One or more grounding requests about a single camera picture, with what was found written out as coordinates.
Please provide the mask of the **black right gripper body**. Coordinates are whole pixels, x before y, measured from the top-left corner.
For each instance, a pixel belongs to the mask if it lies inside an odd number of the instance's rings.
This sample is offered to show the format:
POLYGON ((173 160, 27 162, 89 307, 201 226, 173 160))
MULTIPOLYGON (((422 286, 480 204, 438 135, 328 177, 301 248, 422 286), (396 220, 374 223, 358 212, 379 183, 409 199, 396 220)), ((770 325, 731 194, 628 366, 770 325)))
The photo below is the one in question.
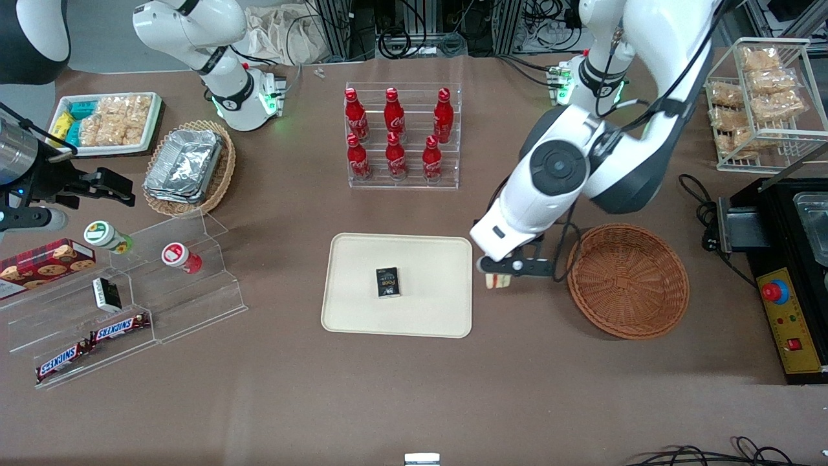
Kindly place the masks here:
POLYGON ((69 201, 70 197, 98 197, 91 184, 92 174, 75 168, 71 162, 39 162, 29 169, 27 176, 27 206, 43 201, 77 208, 77 202, 69 201))

